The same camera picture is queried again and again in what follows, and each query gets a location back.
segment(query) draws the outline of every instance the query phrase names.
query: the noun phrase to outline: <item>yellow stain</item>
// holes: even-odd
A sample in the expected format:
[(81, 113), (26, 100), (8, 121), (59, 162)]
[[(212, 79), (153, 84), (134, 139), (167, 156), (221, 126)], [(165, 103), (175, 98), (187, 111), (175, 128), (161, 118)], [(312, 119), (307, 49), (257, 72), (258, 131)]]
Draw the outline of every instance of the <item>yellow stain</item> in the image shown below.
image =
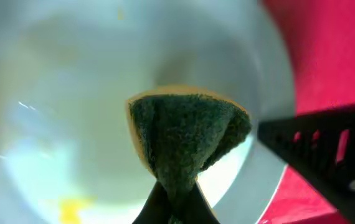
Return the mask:
[(123, 12), (121, 7), (118, 8), (118, 20), (123, 20)]
[(87, 208), (92, 204), (91, 200), (87, 199), (65, 199), (59, 203), (60, 217), (59, 221), (62, 224), (81, 224), (79, 211)]

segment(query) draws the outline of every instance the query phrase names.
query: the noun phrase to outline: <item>scouring pad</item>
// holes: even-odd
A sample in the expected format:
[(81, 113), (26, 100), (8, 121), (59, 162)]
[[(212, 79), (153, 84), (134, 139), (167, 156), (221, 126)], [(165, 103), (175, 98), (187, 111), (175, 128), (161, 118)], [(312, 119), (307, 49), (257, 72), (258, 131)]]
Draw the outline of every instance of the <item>scouring pad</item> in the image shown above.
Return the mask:
[[(131, 135), (147, 169), (179, 214), (198, 173), (243, 142), (251, 130), (237, 103), (205, 90), (167, 86), (127, 101)], [(180, 223), (171, 217), (169, 223)]]

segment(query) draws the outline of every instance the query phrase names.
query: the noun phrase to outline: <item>red surface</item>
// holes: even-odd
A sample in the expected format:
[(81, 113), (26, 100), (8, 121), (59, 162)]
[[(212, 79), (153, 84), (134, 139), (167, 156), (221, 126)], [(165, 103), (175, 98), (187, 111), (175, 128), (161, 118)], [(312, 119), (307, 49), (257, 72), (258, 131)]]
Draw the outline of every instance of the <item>red surface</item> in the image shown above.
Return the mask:
[[(265, 0), (295, 74), (297, 112), (355, 103), (355, 1)], [(345, 221), (292, 169), (260, 223)]]

